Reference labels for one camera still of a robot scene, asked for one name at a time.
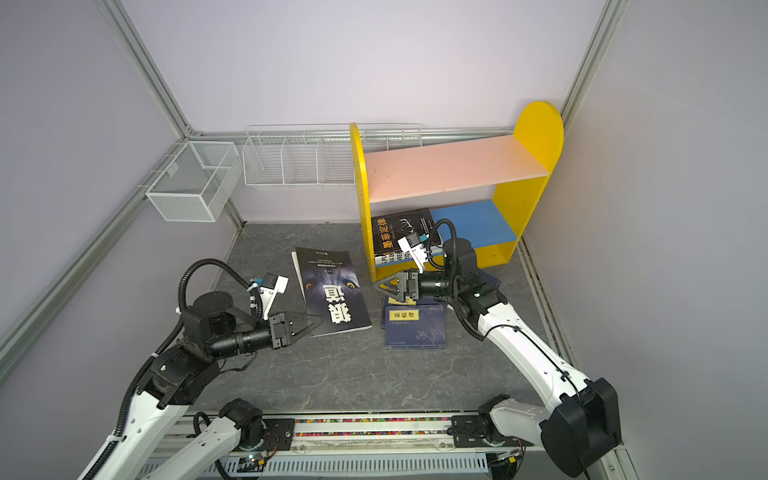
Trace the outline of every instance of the gray marble floor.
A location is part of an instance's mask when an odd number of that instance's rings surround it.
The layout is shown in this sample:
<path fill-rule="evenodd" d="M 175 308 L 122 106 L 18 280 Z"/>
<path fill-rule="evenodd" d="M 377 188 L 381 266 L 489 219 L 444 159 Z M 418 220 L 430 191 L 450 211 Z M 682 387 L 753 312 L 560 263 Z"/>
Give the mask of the gray marble floor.
<path fill-rule="evenodd" d="M 294 247 L 348 250 L 362 285 L 373 328 L 304 338 L 290 348 L 262 350 L 245 372 L 224 373 L 214 380 L 194 408 L 218 410 L 237 397 L 264 412 L 463 410 L 476 409 L 499 393 L 520 402 L 541 405 L 523 375 L 490 341 L 479 342 L 446 310 L 447 348 L 387 350 L 379 328 L 382 298 L 369 282 L 360 225 L 246 225 L 229 264 L 246 279 L 276 273 L 290 278 L 272 312 L 305 312 L 291 260 Z M 544 327 L 515 254 L 506 265 L 487 271 L 502 281 L 501 291 L 519 315 L 542 338 Z M 248 310 L 245 290 L 224 274 L 219 290 L 232 293 L 235 304 Z M 227 367 L 247 358 L 229 359 Z"/>

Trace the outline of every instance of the wire basket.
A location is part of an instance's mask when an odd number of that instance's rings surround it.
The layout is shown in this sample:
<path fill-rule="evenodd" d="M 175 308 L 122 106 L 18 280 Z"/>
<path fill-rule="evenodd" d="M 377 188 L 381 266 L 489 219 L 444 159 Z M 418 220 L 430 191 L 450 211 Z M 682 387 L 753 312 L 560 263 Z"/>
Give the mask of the wire basket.
<path fill-rule="evenodd" d="M 147 189 L 169 222 L 215 222 L 240 179 L 232 142 L 188 141 Z"/>
<path fill-rule="evenodd" d="M 362 127 L 360 137 L 365 153 L 422 144 L 419 125 Z M 355 184 L 349 125 L 262 125 L 246 127 L 246 132 L 243 172 L 249 187 L 318 188 Z"/>

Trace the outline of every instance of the white wall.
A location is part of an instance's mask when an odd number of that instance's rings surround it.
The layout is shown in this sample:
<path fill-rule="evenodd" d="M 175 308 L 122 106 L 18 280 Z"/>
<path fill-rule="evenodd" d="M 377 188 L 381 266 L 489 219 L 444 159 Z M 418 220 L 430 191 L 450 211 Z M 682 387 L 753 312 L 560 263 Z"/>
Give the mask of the white wall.
<path fill-rule="evenodd" d="M 0 65 L 2 335 L 176 137 L 89 0 L 2 2 Z"/>
<path fill-rule="evenodd" d="M 766 24 L 632 2 L 528 228 L 643 479 L 766 476 Z"/>
<path fill-rule="evenodd" d="M 176 140 L 90 0 L 0 3 L 0 334 Z M 149 203 L 0 386 L 3 478 L 76 478 L 233 231 Z M 193 277 L 189 298 L 210 286 Z"/>
<path fill-rule="evenodd" d="M 128 383 L 176 325 L 181 275 L 223 258 L 232 236 L 226 218 L 165 222 L 147 202 L 0 387 L 3 478 L 78 477 L 114 428 Z M 215 273 L 192 276 L 190 303 Z"/>
<path fill-rule="evenodd" d="M 604 0 L 124 0 L 192 125 L 501 126 L 565 99 Z"/>

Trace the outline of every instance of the blue shelf board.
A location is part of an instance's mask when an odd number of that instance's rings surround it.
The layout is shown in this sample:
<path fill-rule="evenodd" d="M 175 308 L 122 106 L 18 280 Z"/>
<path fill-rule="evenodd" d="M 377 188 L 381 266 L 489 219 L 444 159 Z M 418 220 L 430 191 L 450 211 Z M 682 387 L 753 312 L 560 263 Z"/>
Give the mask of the blue shelf board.
<path fill-rule="evenodd" d="M 430 211 L 435 222 L 442 218 L 452 221 L 456 226 L 456 235 L 469 240 L 472 248 L 514 242 L 518 239 L 493 200 L 432 208 Z M 441 225 L 438 230 L 443 240 L 451 238 L 447 225 Z"/>

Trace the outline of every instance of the white chinese characters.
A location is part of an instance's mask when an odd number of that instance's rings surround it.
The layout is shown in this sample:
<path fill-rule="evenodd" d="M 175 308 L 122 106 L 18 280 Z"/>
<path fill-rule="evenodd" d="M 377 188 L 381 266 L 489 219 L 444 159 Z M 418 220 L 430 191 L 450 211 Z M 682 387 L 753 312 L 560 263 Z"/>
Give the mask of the white chinese characters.
<path fill-rule="evenodd" d="M 326 302 L 328 302 L 328 311 L 331 312 L 331 321 L 333 323 L 350 322 L 352 317 L 349 315 L 349 307 L 344 300 L 344 292 L 340 285 L 323 285 L 326 293 Z"/>

